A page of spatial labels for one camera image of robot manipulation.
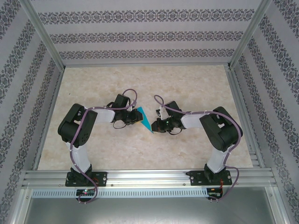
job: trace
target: teal paper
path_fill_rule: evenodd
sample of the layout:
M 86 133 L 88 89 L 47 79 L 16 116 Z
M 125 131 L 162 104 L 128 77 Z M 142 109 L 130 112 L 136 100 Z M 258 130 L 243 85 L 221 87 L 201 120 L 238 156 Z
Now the teal paper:
M 149 123 L 149 120 L 146 118 L 146 115 L 145 115 L 145 113 L 144 113 L 142 107 L 138 107 L 138 108 L 137 108 L 137 111 L 139 111 L 139 112 L 142 113 L 142 115 L 143 115 L 143 121 L 141 121 L 141 123 L 142 123 L 147 129 L 149 129 L 149 130 L 152 132 L 152 130 L 151 130 L 151 125 L 150 125 L 150 123 Z

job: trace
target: marble floor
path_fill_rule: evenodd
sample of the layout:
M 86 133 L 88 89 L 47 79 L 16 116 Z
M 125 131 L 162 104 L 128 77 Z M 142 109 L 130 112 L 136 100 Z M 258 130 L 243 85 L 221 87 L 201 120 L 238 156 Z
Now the marble floor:
M 150 123 L 157 118 L 153 96 L 159 94 L 165 102 L 175 100 L 183 111 L 213 110 L 221 105 L 240 124 L 222 65 L 67 68 L 38 169 L 70 169 L 69 151 L 57 129 L 74 103 L 107 105 L 127 88 L 138 92 L 137 106 L 143 107 Z M 95 125 L 87 146 L 93 169 L 105 170 L 203 168 L 212 150 L 203 129 L 186 129 L 171 136 L 152 134 L 141 123 L 119 130 L 111 123 Z M 244 137 L 228 165 L 252 167 Z

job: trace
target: robotic arm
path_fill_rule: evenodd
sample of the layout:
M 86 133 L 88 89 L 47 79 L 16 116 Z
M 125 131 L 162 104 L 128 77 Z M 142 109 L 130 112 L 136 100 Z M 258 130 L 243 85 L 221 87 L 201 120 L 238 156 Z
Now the robotic arm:
M 109 103 L 107 108 L 124 108 L 130 105 L 130 102 L 129 97 L 118 94 L 115 101 Z M 122 121 L 124 125 L 131 125 L 143 120 L 142 114 L 137 109 L 133 109 L 134 106 L 126 110 L 94 109 L 87 112 L 81 130 L 73 143 L 72 156 L 79 169 L 90 178 L 93 178 L 93 173 L 85 143 L 90 137 L 93 125 L 105 122 L 115 123 L 116 121 Z M 79 127 L 78 122 L 81 122 L 86 110 L 87 108 L 84 106 L 74 104 L 58 127 L 58 134 L 68 148 L 70 148 L 70 144 Z M 80 174 L 80 171 L 74 164 L 71 167 L 71 172 L 68 173 L 67 179 L 69 180 L 67 183 L 76 184 L 77 186 L 86 186 L 89 184 L 88 179 Z
M 181 111 L 175 101 L 166 104 L 167 107 L 177 111 Z M 217 107 L 213 110 L 232 119 L 229 113 L 223 107 Z M 204 128 L 206 134 L 213 145 L 212 155 L 205 165 L 204 175 L 210 183 L 219 183 L 220 179 L 225 174 L 224 160 L 229 153 L 229 150 L 238 141 L 238 131 L 236 127 L 228 119 L 215 114 L 182 114 L 170 109 L 160 107 L 156 110 L 159 118 L 151 125 L 152 131 L 165 133 L 172 132 L 175 129 L 187 128 Z

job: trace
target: purple cable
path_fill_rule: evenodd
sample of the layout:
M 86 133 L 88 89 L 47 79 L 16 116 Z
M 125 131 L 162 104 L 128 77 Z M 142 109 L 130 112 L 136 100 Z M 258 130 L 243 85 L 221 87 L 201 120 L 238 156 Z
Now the purple cable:
M 79 127 L 78 127 L 78 129 L 77 129 L 77 131 L 76 131 L 76 133 L 75 133 L 75 136 L 74 136 L 74 138 L 73 138 L 73 140 L 71 141 L 71 145 L 70 145 L 70 156 L 71 156 L 71 161 L 72 161 L 72 163 L 74 164 L 74 166 L 77 168 L 77 170 L 84 176 L 84 177 L 86 177 L 93 185 L 94 185 L 94 187 L 95 187 L 95 194 L 94 194 L 94 197 L 92 198 L 92 199 L 90 199 L 89 201 L 87 201 L 87 202 L 82 202 L 82 201 L 80 201 L 80 197 L 81 197 L 81 195 L 79 195 L 79 197 L 78 197 L 78 201 L 79 201 L 79 203 L 81 204 L 81 203 L 83 203 L 83 204 L 88 204 L 88 203 L 90 203 L 90 202 L 92 202 L 92 201 L 94 201 L 95 200 L 95 198 L 97 197 L 97 195 L 98 195 L 98 186 L 97 186 L 97 184 L 89 177 L 89 176 L 87 176 L 77 165 L 76 165 L 76 163 L 75 163 L 75 161 L 74 161 L 74 158 L 73 158 L 73 154 L 72 154 L 72 149 L 73 149 L 73 144 L 74 144 L 74 142 L 75 142 L 75 140 L 76 140 L 76 138 L 78 137 L 78 135 L 79 135 L 79 132 L 80 132 L 80 130 L 81 130 L 81 127 L 82 127 L 82 125 L 83 125 L 83 122 L 84 122 L 84 119 L 85 119 L 85 117 L 86 117 L 86 115 L 87 115 L 87 113 L 89 112 L 89 111 L 91 111 L 91 110 L 97 110 L 97 109 L 105 109 L 105 110 L 112 110 L 112 111 L 115 111 L 115 110 L 126 110 L 126 109 L 128 109 L 129 107 L 131 107 L 131 106 L 134 106 L 135 104 L 136 104 L 136 102 L 137 102 L 137 92 L 135 91 L 135 90 L 133 90 L 133 89 L 127 89 L 127 90 L 125 90 L 122 94 L 124 95 L 127 91 L 133 91 L 134 93 L 135 93 L 135 99 L 133 100 L 133 102 L 129 105 L 129 106 L 126 106 L 126 107 L 123 107 L 123 108 L 111 108 L 111 107 L 105 107 L 105 106 L 96 106 L 96 107 L 90 107 L 90 108 L 88 108 L 86 111 L 85 111 L 85 113 L 83 114 L 83 117 L 82 117 L 82 119 L 81 119 L 81 122 L 80 122 L 80 125 L 79 125 Z
M 174 112 L 178 112 L 178 113 L 182 113 L 182 114 L 208 114 L 208 113 L 212 113 L 212 114 L 216 114 L 216 115 L 222 116 L 222 117 L 226 118 L 227 120 L 229 120 L 230 122 L 232 122 L 232 124 L 233 124 L 233 125 L 235 126 L 235 128 L 237 129 L 237 132 L 238 132 L 238 141 L 237 141 L 236 144 L 235 144 L 235 145 L 228 151 L 228 153 L 227 153 L 227 155 L 225 156 L 224 161 L 223 161 L 223 165 L 224 165 L 226 168 L 233 168 L 233 169 L 235 169 L 235 170 L 237 171 L 237 177 L 236 177 L 236 179 L 235 179 L 235 182 L 233 183 L 233 185 L 231 186 L 231 188 L 226 192 L 226 194 L 225 194 L 223 197 L 221 197 L 220 199 L 217 199 L 217 198 L 215 198 L 215 197 L 213 197 L 213 196 L 210 196 L 211 198 L 215 199 L 216 201 L 221 201 L 221 200 L 222 200 L 223 198 L 225 198 L 225 197 L 231 192 L 231 190 L 234 188 L 234 186 L 236 185 L 236 183 L 237 183 L 237 181 L 238 181 L 238 179 L 239 179 L 239 175 L 240 175 L 239 169 L 238 169 L 237 167 L 229 167 L 229 166 L 226 165 L 226 162 L 227 162 L 227 160 L 228 160 L 228 157 L 229 157 L 231 151 L 233 151 L 233 150 L 238 146 L 238 144 L 239 144 L 240 141 L 241 141 L 241 131 L 240 131 L 239 126 L 237 125 L 237 123 L 236 123 L 233 119 L 231 119 L 229 116 L 227 116 L 227 115 L 225 115 L 225 114 L 223 114 L 223 113 L 219 113 L 219 112 L 215 112 L 215 111 L 198 111 L 198 112 L 183 112 L 183 111 L 178 111 L 178 110 L 172 109 L 172 108 L 170 108 L 170 107 L 164 105 L 164 100 L 163 100 L 163 98 L 162 98 L 161 96 L 159 96 L 159 95 L 154 95 L 154 99 L 155 99 L 155 101 L 157 101 L 157 103 L 160 104 L 162 107 L 167 108 L 168 110 L 171 110 L 171 111 L 174 111 Z

